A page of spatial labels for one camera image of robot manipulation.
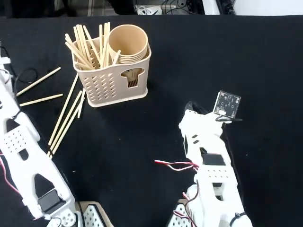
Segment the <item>white 3d-printed part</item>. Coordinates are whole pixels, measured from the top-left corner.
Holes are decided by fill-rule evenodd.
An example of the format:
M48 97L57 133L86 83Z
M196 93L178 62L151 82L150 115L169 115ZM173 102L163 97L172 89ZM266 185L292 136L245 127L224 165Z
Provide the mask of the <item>white 3d-printed part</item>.
M181 214L187 215L185 212L185 206L183 204L178 204L175 208ZM176 215L172 215L167 227L190 227L189 220L186 218L180 218Z
M61 227L61 221L58 218L53 218L46 227Z
M84 212L85 227L104 227L94 205L89 205Z

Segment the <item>wooden chopstick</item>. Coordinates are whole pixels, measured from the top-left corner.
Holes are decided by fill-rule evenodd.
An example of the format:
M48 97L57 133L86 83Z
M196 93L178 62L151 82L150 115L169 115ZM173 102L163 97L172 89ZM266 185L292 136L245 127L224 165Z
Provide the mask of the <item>wooden chopstick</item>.
M17 93L17 97L21 94L23 94L24 92L28 91L29 89L31 89L32 87L36 86L37 84L39 84L41 81L45 80L46 78L50 77L51 75L55 74L57 71L59 71L61 69L61 67L56 68L55 70L51 71L50 73L47 73L44 77L40 78L39 80L37 80L36 82L30 84L29 86L27 86L25 89L19 91Z
M70 49L70 51L74 55L76 55L76 57L81 61L82 64L87 65L87 67L89 67L91 70L94 69L94 67L92 66L91 63L88 62L88 60L81 57L81 54L79 53L79 50L75 46L70 45L68 42L65 42L65 45Z
M64 127L65 127L67 121L69 120L69 118L70 118L70 116L71 116L71 114L72 114L72 112L73 112L73 110L74 110L74 108L75 108L75 106L76 106L76 104L77 104L80 96L81 96L81 93L82 93L82 91L79 91L79 93L78 93L76 99L74 100L74 102L73 102L73 104L72 104L69 112L67 113L67 115L66 115L66 117L65 117L65 119L64 119L64 121L63 121L63 123L62 123L62 125L61 125L61 127L60 127L60 129L59 129L59 131L57 133L57 135L56 135L56 137L55 137L55 139L53 140L53 143L51 145L51 150L53 150L53 148L55 147L55 145L56 145L56 143L57 143L57 141L58 141L58 139L59 139L62 131L64 130Z
M113 60L113 65L116 65L117 62L118 62L118 59L120 57L120 54L121 54L121 50L118 50L117 54L115 55L115 58Z
M101 61L100 61L100 57L99 57L98 51L97 51L97 49L96 49L96 47L95 47L95 45L94 45L94 42L92 41L92 39L91 39L91 37L90 37L89 31L87 30L87 28L86 28L85 25L83 26L83 29L84 29L84 32L85 32L85 34L86 34L87 39L89 40L89 43L90 43L92 49L93 49L93 51L94 51L94 53L95 53L95 55L96 55L96 57L97 57L97 60L98 60L99 64L101 64Z
M79 107L79 111L78 111L78 118L80 118L80 116L81 116L81 111L82 111L82 106L83 106L84 99L85 99L85 88L83 88L83 90L82 90L82 95L81 95L81 100L80 100L80 107Z
M110 33L110 22L107 23L107 43L108 43L108 36ZM109 52L108 52L108 48L106 48L106 66L109 65Z
M58 97L61 97L61 96L63 96L63 94L58 94L58 95L54 95L54 96L40 98L40 99L36 99L36 100L29 101L29 102L26 102L26 103L21 103L20 106L22 107L22 106L25 106L25 105L31 105L31 104L34 104L34 103L40 103L40 102L47 101L47 100L54 99L54 98L58 98Z
M78 107L77 107L77 109L74 111L74 113L72 114L72 116L71 116L70 120L68 121L68 123L67 123L67 125L66 125L64 131L62 132L60 138L58 139L58 142L57 142L56 146L55 146L54 149L53 149L53 154L56 153L56 151L57 151L59 145L61 144L61 142L62 142L62 140L63 140L63 138L64 138L64 136L65 136L65 134L66 134L66 132L67 132L67 130L70 128L71 123L72 123L73 120L75 119L76 114L77 114L77 112L78 112L78 110L79 110L79 107L80 107L80 104L78 105Z
M102 58L102 51L103 51L103 27L102 25L99 25L99 42L100 42L100 59Z
M69 93L68 93L68 95L67 95L67 98L66 98L66 100L65 100L65 103L64 103L64 105L63 105L63 108L62 108L62 110L61 110L61 113L60 113L60 115L59 115L59 118L58 118L58 120L57 120L57 123L56 123L56 125L55 125L55 128L53 129L51 138L50 138L49 141L48 141L48 145L49 145L49 146L50 146L50 145L52 144L52 142L53 142L53 139L54 139L54 137L55 137L55 134L56 134L56 132L57 132L57 130L58 130L58 127L59 127L60 122L61 122L61 120L62 120L62 118L63 118L64 112L65 112L65 110L66 110L66 107L67 107L67 105L68 105L68 102L70 101L72 92L74 91L74 88L75 88L75 85L76 85L76 83L77 83L78 77L79 77L78 74L76 74L75 79L74 79L74 81L73 81L73 83L72 83L72 85L71 85L70 91L69 91Z
M86 43L86 39L85 39L85 35L84 35L82 25L79 25L79 28L80 28L80 33L81 33L81 38L80 39L82 40L82 42L84 44L84 50L85 50L87 59L89 60L90 63L92 63L91 58L90 58L90 54L89 54L89 47L87 46L87 43Z

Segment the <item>paper cup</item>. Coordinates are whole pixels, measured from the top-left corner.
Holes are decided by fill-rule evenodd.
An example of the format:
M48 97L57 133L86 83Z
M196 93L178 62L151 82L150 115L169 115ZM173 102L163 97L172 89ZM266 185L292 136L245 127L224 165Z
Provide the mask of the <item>paper cup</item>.
M112 58L121 50L118 62L135 63L147 53L147 34L138 26L115 27L108 36L108 51Z

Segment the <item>bamboo chopstick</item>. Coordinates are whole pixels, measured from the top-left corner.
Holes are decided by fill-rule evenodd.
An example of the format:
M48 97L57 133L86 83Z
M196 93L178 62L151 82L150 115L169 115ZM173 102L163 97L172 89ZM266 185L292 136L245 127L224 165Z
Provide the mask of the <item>bamboo chopstick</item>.
M75 106L76 106L76 104L77 104L80 96L81 96L81 93L82 93L82 91L79 91L79 93L78 93L76 99L74 100L74 102L73 102L73 104L72 104L72 106L71 106L68 114L66 115L66 117L65 117L65 119L64 119L64 121L63 121L63 123L62 123L62 125L61 125L61 127L60 127L60 129L59 129L59 131L57 133L57 135L56 135L56 137L55 137L55 139L53 140L53 143L51 145L51 150L53 150L53 148L55 147L55 145L56 145L56 143L57 143L57 141L58 141L58 139L59 139L62 131L64 130L64 127L65 127L67 121L69 120L69 118L70 118L70 116L71 116L71 114L72 114L72 112L73 112L73 110L74 110L74 108L75 108Z
M81 33L81 40L82 40L82 42L84 44L84 50L85 50L87 59L89 60L90 63L92 63L91 59L90 59L89 48L88 48L87 43L86 43L86 39L85 39L85 35L84 35L84 31L83 31L82 25L79 25L79 28L80 28L80 33Z
M110 33L110 22L107 23L107 43L108 43L108 36ZM108 48L106 48L106 66L109 65L109 52L108 52Z
M40 83L41 81L45 80L46 78L50 77L51 75L55 74L57 71L59 71L61 69L61 67L56 68L55 70L51 71L50 73L47 73L44 77L40 78L39 80L37 80L36 82L30 84L29 86L27 86L25 89L19 91L17 93L17 97L21 94L23 94L24 92L28 91L29 89L31 89L32 87L36 86L38 83Z
M91 67L88 67L88 65L82 64L80 62L74 61L75 65L78 65L79 67L83 68L84 70L91 70Z
M85 25L83 26L83 29L84 29L84 32L85 32L85 34L86 34L87 39L89 40L89 43L90 43L90 45L91 45L91 48L93 49L93 51L94 51L94 53L95 53L95 55L96 55L96 57L97 57L97 60L98 60L99 64L101 64L101 61L100 61L100 57L99 57L98 51L97 51L97 49L96 49L96 47L95 47L95 45L94 45L94 42L92 41L92 39L91 39L91 37L90 37L89 31L87 30L87 28L86 28Z
M78 111L78 118L80 118L80 115L81 115L84 99L85 99L85 88L83 88L83 90L82 90L82 95L81 95L81 100L80 100L80 107L79 107L79 111Z
M100 42L100 59L102 57L102 50L103 50L103 27L102 25L99 25L99 42Z
M84 42L82 41L82 35L81 35L81 30L80 30L80 25L76 25L76 29L78 32L78 37L79 37L79 42L80 42L80 46L81 46L81 53L83 56L85 56L85 59L87 59L87 55L85 52L85 48L84 48Z
M76 83L77 83L78 77L79 77L78 74L76 74L75 79L74 79L74 81L73 81L73 83L72 83L72 85L71 85L70 91L69 91L69 93L68 93L68 95L67 95L67 98L66 98L66 100L65 100L65 103L64 103L64 105L63 105L63 108L62 108L62 110L61 110L61 113L60 113L60 115L59 115L59 118L58 118L58 120L57 120L57 123L56 123L56 125L55 125L55 128L53 129L51 138L49 139L49 142L48 142L48 145L49 145L49 146L52 144L53 139L54 139L54 137L55 137L55 134L56 134L56 132L57 132L57 130L58 130L58 127L59 127L59 125L60 125L60 123L61 123L61 120L62 120L62 118L63 118L64 112L65 112L66 107L67 107L67 104L68 104L68 102L70 101L72 92L74 91L75 85L76 85Z
M81 57L81 55L80 55L80 53L79 53L79 50L78 50L76 47L70 45L68 42L65 42L65 45L70 49L70 51L71 51L74 55L76 55L76 57L82 62L82 64L87 65L87 67L89 67L91 70L94 69L94 67L92 66L91 63L89 63L86 59L84 59L83 57Z
M80 44L80 40L79 40L79 35L78 35L77 28L74 26L73 29L74 29L74 34L75 34L75 39L76 39L76 43L77 43L78 49L79 49L79 51L81 53L83 53L82 47L81 47L81 44Z
M78 107L77 107L77 109L74 111L74 113L72 114L72 116L71 116L70 120L68 121L68 123L67 123L67 125L66 125L64 131L62 132L62 134L61 134L61 136L60 136L60 138L59 138L59 140L58 140L56 146L55 146L54 149L53 149L53 154L56 153L56 151L57 151L59 145L61 144L61 142L62 142L62 140L63 140L63 138L64 138L64 136L65 136L65 134L66 134L66 132L67 132L67 130L70 128L71 123L72 123L73 120L75 119L75 116L76 116L76 114L77 114L77 112L78 112L78 110L79 110L79 107L80 107L80 104L78 105Z
M29 102L26 102L26 103L21 103L20 106L22 107L22 106L25 106L25 105L31 105L31 104L34 104L34 103L40 103L40 102L47 101L47 100L54 99L54 98L58 98L58 97L61 97L61 96L63 96L63 94L58 94L58 95L54 95L54 96L40 98L40 99L36 99L36 100L29 101Z
M115 58L113 60L113 65L116 65L119 59L119 56L121 54L121 50L118 50L117 54L115 55Z

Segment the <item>perforated metal plate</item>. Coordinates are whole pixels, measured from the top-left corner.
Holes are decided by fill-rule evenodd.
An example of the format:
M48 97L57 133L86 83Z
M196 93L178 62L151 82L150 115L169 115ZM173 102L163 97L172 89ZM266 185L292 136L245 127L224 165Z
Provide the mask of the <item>perforated metal plate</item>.
M85 227L104 227L101 217L94 205L89 205L84 212Z
M181 214L186 215L185 212L185 206L183 204L178 204L175 208L176 211L178 211ZM167 224L167 227L190 227L189 220L186 218L180 218L176 215L172 214L171 219L169 223Z

